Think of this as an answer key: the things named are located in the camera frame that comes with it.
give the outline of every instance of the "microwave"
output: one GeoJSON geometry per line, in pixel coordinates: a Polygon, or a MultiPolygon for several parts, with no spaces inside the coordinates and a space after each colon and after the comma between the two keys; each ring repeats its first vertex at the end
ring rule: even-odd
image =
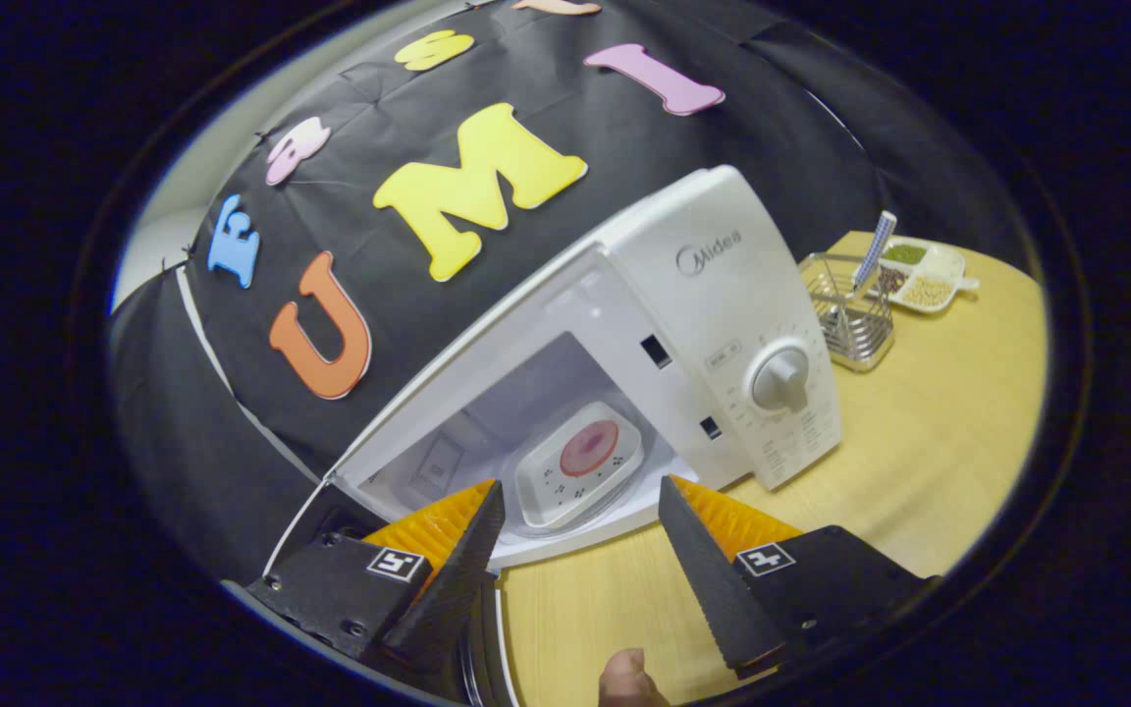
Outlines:
{"type": "Polygon", "coordinates": [[[776,489],[840,434],[797,261],[744,175],[718,166],[612,215],[521,282],[390,400],[323,486],[390,523],[499,480],[499,571],[650,524],[666,474],[722,488],[751,473],[776,489]]]}

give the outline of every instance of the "grain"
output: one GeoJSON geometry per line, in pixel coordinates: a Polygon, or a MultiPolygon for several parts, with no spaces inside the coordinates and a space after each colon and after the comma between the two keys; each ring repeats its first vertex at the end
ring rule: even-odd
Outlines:
{"type": "Polygon", "coordinates": [[[903,294],[903,300],[909,301],[920,308],[938,308],[955,293],[955,286],[948,282],[938,282],[929,278],[915,278],[915,285],[910,286],[903,294]]]}

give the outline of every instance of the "green beans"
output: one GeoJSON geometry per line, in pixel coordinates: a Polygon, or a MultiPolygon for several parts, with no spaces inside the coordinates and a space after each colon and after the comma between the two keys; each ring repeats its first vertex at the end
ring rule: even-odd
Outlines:
{"type": "Polygon", "coordinates": [[[915,265],[924,259],[925,253],[927,253],[926,248],[899,244],[889,245],[889,249],[884,250],[883,256],[880,257],[884,260],[897,260],[899,264],[915,265]]]}

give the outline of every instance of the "yellow letter m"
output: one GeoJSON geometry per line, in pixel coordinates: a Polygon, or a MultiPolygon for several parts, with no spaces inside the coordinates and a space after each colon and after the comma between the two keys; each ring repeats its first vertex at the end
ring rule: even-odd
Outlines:
{"type": "Polygon", "coordinates": [[[509,103],[497,103],[466,118],[457,129],[459,169],[408,162],[382,182],[373,206],[394,206],[430,251],[430,277],[444,282],[480,255],[474,232],[459,233],[444,214],[500,230],[509,215],[497,173],[512,184],[512,202],[534,209],[587,174],[582,158],[564,156],[512,118],[509,103]]]}

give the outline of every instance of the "checkered handle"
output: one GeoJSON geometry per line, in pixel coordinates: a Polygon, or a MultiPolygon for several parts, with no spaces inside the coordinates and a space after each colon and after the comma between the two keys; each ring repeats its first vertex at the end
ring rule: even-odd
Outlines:
{"type": "Polygon", "coordinates": [[[862,259],[862,267],[853,276],[853,290],[857,290],[862,283],[866,282],[867,277],[871,277],[871,270],[875,268],[875,264],[879,264],[883,247],[888,244],[895,227],[897,227],[897,216],[889,212],[880,212],[880,223],[875,224],[875,238],[871,241],[866,258],[862,259]]]}

